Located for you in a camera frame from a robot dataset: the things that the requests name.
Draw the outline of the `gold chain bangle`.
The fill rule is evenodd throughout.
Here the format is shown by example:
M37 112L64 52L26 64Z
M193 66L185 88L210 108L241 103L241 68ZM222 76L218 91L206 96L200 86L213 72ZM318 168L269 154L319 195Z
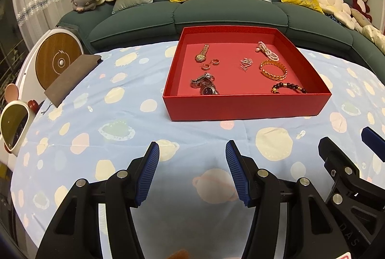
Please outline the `gold chain bangle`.
M273 81L282 81L287 78L288 70L280 61L264 60L259 65L261 74Z

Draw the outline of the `silver metal watch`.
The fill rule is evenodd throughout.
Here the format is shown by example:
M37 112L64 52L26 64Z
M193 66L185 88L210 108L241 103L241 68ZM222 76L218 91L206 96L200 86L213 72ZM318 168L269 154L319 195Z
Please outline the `silver metal watch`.
M190 87L198 89L201 95L218 95L214 80L215 77L212 74L204 73L197 79L192 79Z

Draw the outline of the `gold hoop earring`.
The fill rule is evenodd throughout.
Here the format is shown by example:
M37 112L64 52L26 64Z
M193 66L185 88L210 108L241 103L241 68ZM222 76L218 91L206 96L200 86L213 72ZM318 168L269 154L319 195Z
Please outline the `gold hoop earring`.
M209 70L209 69L210 69L210 65L209 65L209 64L206 64L206 63L204 63L204 64L202 64L202 66L201 66L201 69L202 69L202 70L204 70L204 71L207 71L207 70Z

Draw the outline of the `red jewelry tray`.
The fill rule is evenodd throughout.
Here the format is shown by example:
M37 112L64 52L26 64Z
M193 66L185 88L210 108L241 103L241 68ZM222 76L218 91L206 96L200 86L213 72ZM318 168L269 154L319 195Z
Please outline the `red jewelry tray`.
M284 83L306 90L271 89L276 83L264 77L259 65L266 56L258 42L276 53L288 70ZM208 44L204 63L215 77L218 95L201 95L190 87L204 74L194 59ZM246 120L318 115L331 93L316 70L294 44L275 28L259 26L191 26L183 29L170 66L163 99L173 121Z

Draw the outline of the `blue planet-print tablecloth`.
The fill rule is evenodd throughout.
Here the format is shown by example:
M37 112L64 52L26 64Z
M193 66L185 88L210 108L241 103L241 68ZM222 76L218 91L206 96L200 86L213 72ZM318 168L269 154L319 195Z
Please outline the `blue planet-print tablecloth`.
M302 50L332 93L314 117L173 122L162 99L176 42L114 49L58 107L45 102L23 141L11 195L35 245L74 182L109 178L144 155L160 162L133 219L146 258L185 249L193 258L239 258L253 210L237 197L225 159L242 154L278 178L307 177L327 197L332 179L318 155L330 137L359 168L384 185L384 163L361 141L364 127L384 134L384 85L366 68Z

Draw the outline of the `cream satin blanket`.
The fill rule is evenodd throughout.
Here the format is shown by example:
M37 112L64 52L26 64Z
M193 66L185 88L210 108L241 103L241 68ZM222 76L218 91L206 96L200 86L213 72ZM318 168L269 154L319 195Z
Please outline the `cream satin blanket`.
M373 25L363 26L361 34L375 44L385 54L385 35Z

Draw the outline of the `white mouse-ear mirror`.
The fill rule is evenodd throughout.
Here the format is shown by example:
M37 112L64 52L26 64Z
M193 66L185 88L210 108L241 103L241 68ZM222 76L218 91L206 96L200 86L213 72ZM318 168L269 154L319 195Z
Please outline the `white mouse-ear mirror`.
M39 110L39 104L33 99L18 99L18 87L10 83L5 88L5 108L1 112L1 136L6 151L17 156Z

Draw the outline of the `gold wrist watch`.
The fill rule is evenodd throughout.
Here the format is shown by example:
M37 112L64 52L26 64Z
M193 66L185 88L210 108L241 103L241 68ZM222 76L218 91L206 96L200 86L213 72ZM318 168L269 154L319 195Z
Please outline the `gold wrist watch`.
M205 44L203 46L202 50L194 58L196 60L196 62L201 63L201 62L204 62L206 60L206 54L207 54L209 48L210 48L210 46L208 44Z

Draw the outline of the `white flower cushion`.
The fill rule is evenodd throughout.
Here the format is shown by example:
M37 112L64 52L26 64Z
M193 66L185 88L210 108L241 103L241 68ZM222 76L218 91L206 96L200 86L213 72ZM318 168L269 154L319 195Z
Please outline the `white flower cushion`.
M351 8L344 0L318 0L318 3L326 15L332 16L350 30L361 32L362 26L357 20L358 11Z

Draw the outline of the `dark green sofa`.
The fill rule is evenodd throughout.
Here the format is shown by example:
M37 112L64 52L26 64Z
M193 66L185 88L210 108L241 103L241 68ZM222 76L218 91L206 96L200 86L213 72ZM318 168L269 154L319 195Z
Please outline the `dark green sofa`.
M357 63L384 79L384 54L366 37L319 12L282 0L153 0L121 12L105 2L92 11L69 12L59 21L59 26L76 31L92 53L172 41L186 26L206 25L276 28L298 47Z

